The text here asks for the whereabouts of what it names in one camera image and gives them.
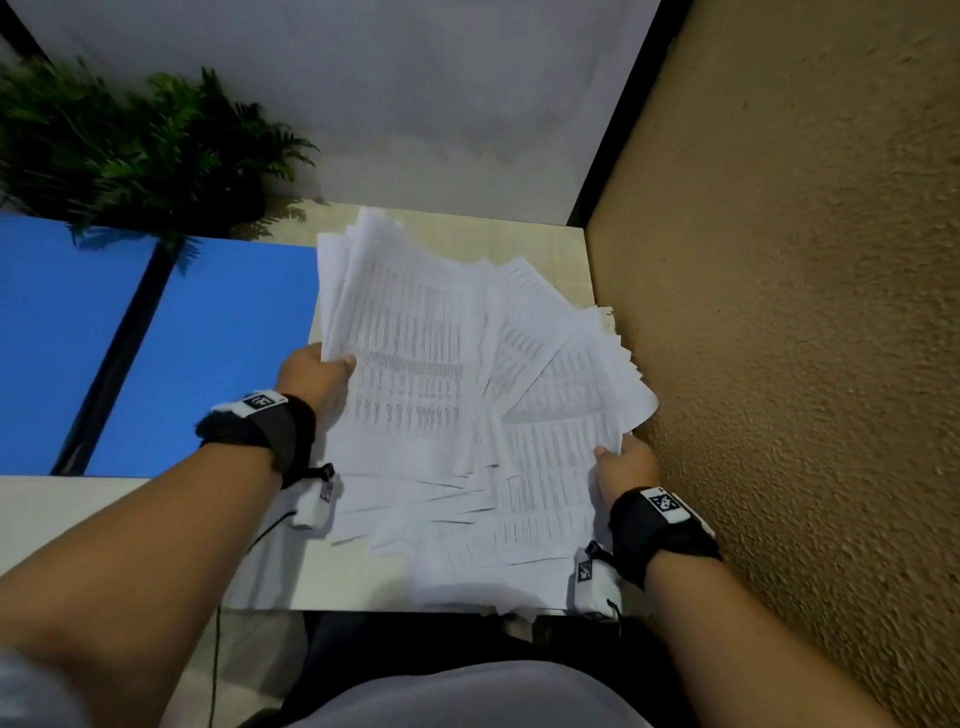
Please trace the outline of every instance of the beige wall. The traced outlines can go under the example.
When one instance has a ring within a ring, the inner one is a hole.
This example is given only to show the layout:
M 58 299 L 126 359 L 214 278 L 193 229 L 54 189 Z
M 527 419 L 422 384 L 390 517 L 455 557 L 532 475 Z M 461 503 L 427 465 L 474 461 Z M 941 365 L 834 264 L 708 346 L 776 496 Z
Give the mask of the beige wall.
M 960 724 L 960 3 L 697 0 L 588 246 L 669 486 L 901 720 Z

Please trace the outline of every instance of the left hand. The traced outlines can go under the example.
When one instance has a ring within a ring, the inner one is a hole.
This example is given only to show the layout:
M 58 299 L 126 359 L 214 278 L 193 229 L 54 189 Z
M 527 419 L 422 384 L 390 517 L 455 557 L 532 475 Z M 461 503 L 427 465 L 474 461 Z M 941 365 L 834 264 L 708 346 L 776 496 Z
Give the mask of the left hand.
M 275 389 L 305 401 L 320 415 L 324 405 L 347 385 L 357 360 L 352 355 L 337 361 L 321 361 L 321 346 L 310 344 L 297 349 L 280 366 Z

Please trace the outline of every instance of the blue panel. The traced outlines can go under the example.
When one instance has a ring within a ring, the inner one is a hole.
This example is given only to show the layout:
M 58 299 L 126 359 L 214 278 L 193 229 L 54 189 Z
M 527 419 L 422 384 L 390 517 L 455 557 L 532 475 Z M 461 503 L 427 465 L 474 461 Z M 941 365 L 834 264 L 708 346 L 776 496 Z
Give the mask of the blue panel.
M 274 386 L 317 293 L 314 248 L 204 240 L 171 275 L 86 474 L 152 477 L 195 450 L 211 406 Z
M 153 249 L 82 251 L 64 223 L 0 214 L 0 473 L 53 468 Z

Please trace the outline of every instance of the forearm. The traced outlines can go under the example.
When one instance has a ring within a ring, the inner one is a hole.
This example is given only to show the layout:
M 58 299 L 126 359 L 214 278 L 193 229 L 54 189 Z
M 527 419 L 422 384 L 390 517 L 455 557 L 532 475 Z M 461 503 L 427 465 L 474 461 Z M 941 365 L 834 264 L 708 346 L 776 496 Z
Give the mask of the forearm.
M 272 457 L 207 445 L 42 548 L 0 579 L 0 644 L 97 725 L 156 724 L 279 489 Z
M 661 551 L 646 591 L 705 728 L 895 728 L 720 562 Z

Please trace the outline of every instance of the green plant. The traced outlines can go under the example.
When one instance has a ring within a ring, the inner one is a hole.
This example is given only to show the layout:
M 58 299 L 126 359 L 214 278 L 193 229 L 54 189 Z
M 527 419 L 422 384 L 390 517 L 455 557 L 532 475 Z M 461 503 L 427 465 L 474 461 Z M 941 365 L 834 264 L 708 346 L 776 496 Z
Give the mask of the green plant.
M 148 93 L 114 94 L 80 64 L 0 69 L 0 195 L 64 220 L 97 246 L 93 226 L 155 235 L 171 256 L 192 236 L 223 236 L 263 214 L 262 176 L 291 181 L 316 150 L 257 104 L 228 99 L 216 74 L 157 74 Z

